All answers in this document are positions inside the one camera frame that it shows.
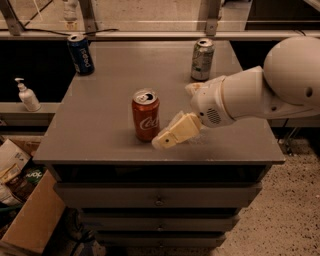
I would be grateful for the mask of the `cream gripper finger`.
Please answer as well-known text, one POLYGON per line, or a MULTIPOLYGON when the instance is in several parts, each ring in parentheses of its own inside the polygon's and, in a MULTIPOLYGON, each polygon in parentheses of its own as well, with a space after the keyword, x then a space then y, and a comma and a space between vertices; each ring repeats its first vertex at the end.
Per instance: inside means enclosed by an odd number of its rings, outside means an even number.
POLYGON ((167 149, 180 144, 200 133, 202 123, 193 112, 177 113, 171 122, 152 140, 155 149, 167 149))
POLYGON ((185 86, 185 90, 187 94, 191 97, 195 96, 196 94, 200 94, 206 88, 207 88, 207 85, 203 82, 190 83, 185 86))

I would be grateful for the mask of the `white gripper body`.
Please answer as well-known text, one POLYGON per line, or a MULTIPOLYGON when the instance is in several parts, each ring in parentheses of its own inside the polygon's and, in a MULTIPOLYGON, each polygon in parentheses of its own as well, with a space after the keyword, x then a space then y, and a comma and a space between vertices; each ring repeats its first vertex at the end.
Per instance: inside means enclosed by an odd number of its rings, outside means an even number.
POLYGON ((216 128, 228 126, 235 122, 223 103, 223 82, 225 76, 203 82, 207 88, 200 94, 191 97, 192 111, 206 127, 216 128))

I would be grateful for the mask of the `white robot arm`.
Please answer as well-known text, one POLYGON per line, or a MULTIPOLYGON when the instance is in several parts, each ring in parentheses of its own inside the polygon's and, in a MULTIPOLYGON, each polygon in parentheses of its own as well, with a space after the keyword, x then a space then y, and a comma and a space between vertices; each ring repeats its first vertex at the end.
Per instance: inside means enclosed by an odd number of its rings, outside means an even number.
POLYGON ((216 128, 257 117, 301 118, 320 113, 320 39, 298 36, 280 41, 264 64, 206 82, 191 83, 190 113, 177 113, 153 140, 167 149, 216 128))

